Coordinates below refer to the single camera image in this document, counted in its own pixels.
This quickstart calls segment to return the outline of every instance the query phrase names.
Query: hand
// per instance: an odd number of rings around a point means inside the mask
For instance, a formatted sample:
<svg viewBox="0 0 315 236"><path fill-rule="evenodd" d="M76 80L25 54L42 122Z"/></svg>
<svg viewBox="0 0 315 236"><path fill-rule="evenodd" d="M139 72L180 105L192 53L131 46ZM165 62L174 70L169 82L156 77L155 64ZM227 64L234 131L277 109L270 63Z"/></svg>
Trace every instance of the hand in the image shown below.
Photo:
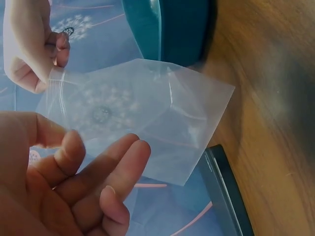
<svg viewBox="0 0 315 236"><path fill-rule="evenodd" d="M76 131L35 113L0 112L0 132L0 235L126 234L123 200L148 161L146 142L126 135L75 174L85 156ZM33 145L61 147L28 166Z"/></svg>
<svg viewBox="0 0 315 236"><path fill-rule="evenodd" d="M54 65L65 67L70 51L66 33L52 32L48 0L6 0L3 57L6 75L35 93L47 87Z"/></svg>

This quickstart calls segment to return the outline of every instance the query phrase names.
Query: transparent plastic film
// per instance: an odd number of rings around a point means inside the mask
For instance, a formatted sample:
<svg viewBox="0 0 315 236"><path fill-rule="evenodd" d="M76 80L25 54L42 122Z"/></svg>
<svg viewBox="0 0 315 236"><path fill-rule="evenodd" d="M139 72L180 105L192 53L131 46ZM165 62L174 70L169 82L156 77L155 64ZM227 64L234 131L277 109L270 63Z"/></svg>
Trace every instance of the transparent plastic film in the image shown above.
<svg viewBox="0 0 315 236"><path fill-rule="evenodd" d="M78 130L92 157L137 134L152 149L143 175L184 185L233 90L178 65L135 59L86 74L54 69L37 111Z"/></svg>

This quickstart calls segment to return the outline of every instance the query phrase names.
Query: dandelion print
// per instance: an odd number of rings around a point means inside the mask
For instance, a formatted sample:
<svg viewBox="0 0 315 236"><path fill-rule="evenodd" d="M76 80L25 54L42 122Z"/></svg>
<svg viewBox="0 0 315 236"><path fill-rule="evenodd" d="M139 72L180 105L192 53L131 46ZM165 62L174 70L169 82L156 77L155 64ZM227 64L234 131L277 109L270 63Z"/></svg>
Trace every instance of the dandelion print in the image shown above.
<svg viewBox="0 0 315 236"><path fill-rule="evenodd" d="M83 139L106 135L112 142L115 135L134 128L135 115L140 104L132 93L109 85L87 85L84 91L71 97L73 112L70 124L80 132Z"/></svg>
<svg viewBox="0 0 315 236"><path fill-rule="evenodd" d="M78 41L87 36L87 30L90 29L93 25L91 24L91 17L82 15L76 15L73 18L67 18L61 20L52 27L54 32L64 32L69 35L70 43Z"/></svg>

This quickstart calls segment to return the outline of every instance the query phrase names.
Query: teal object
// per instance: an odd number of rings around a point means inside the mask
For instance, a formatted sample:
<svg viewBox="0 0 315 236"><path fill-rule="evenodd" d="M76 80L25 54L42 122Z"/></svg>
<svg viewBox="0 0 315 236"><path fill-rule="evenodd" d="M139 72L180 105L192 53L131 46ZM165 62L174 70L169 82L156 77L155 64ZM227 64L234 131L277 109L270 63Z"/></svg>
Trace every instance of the teal object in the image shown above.
<svg viewBox="0 0 315 236"><path fill-rule="evenodd" d="M209 0L122 0L145 59L189 66L199 61Z"/></svg>

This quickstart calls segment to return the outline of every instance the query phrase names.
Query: wooden surface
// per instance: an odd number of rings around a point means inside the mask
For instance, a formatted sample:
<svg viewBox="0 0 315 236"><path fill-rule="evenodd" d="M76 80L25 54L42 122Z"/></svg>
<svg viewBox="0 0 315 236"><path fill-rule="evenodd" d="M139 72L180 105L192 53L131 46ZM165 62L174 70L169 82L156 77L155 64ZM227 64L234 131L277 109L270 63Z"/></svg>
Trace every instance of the wooden surface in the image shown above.
<svg viewBox="0 0 315 236"><path fill-rule="evenodd" d="M315 236L315 2L218 0L203 73L236 86L223 145L256 236Z"/></svg>

